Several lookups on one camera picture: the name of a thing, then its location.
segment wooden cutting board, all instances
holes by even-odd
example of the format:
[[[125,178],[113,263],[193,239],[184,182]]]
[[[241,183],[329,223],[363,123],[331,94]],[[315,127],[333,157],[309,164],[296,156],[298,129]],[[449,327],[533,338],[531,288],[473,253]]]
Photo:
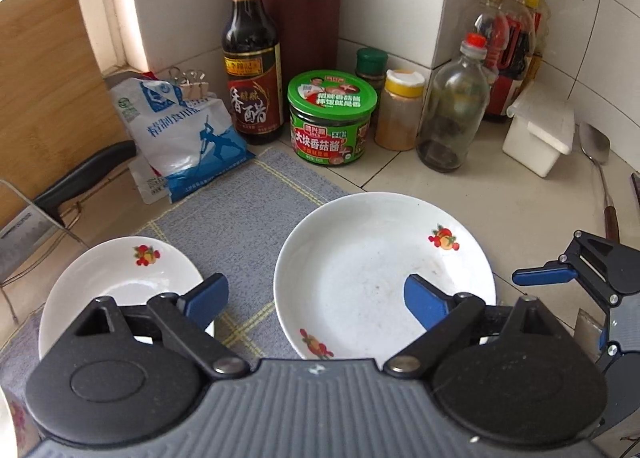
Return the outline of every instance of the wooden cutting board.
[[[0,2],[0,177],[34,198],[127,138],[78,0]],[[0,228],[26,204],[0,184]]]

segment gray placemat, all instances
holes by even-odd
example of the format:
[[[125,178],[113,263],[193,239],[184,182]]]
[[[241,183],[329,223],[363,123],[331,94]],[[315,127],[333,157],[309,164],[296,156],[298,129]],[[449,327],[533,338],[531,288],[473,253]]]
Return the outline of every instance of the gray placemat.
[[[273,270],[293,228],[318,206],[346,193],[278,149],[222,175],[147,223],[138,234],[182,251],[203,276],[223,273],[229,304],[216,338],[255,364],[295,358],[275,313]],[[18,397],[38,362],[40,313],[0,352],[0,384]]]

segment red cap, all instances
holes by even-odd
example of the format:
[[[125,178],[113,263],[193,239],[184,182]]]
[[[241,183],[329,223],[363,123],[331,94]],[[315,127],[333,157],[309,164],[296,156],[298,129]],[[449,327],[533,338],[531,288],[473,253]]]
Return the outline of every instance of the red cap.
[[[465,41],[472,47],[484,48],[484,45],[486,45],[486,38],[482,34],[476,34],[475,32],[469,32]]]

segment spice jar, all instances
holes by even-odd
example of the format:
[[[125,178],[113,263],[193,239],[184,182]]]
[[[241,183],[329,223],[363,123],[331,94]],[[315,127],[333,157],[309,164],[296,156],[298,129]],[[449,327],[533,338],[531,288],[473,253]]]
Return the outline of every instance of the spice jar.
[[[382,89],[385,87],[386,60],[388,60],[389,56],[383,50],[371,47],[359,48],[356,56],[358,58],[356,76],[368,82],[378,94],[378,104],[376,104],[371,114],[371,121],[369,123],[372,128],[375,128],[376,124],[378,124],[380,96]]]
[[[422,116],[424,76],[407,70],[387,70],[380,99],[376,144],[393,151],[415,146]]]

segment cleaver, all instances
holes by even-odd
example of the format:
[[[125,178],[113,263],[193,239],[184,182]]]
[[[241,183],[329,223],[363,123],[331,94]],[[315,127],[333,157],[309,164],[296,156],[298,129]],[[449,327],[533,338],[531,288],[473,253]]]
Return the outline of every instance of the cleaver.
[[[59,207],[89,191],[110,171],[136,156],[133,141],[123,141],[97,151],[39,194],[34,203],[63,224]],[[0,229],[0,283],[14,273],[58,228],[34,207],[28,206]]]

